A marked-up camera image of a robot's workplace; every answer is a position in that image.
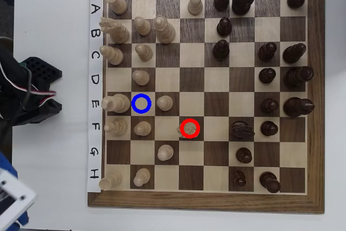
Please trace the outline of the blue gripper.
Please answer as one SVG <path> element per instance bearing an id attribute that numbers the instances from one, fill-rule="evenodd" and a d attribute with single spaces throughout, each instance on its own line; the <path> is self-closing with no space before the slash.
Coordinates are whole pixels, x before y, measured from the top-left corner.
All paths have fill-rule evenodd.
<path id="1" fill-rule="evenodd" d="M 7 170 L 9 173 L 11 173 L 13 176 L 17 177 L 17 171 L 12 166 L 12 164 L 9 162 L 9 160 L 5 157 L 5 155 L 0 152 L 0 167 L 2 169 Z M 22 226 L 25 226 L 29 222 L 29 217 L 27 211 L 25 211 L 18 219 L 17 222 L 20 223 Z"/>

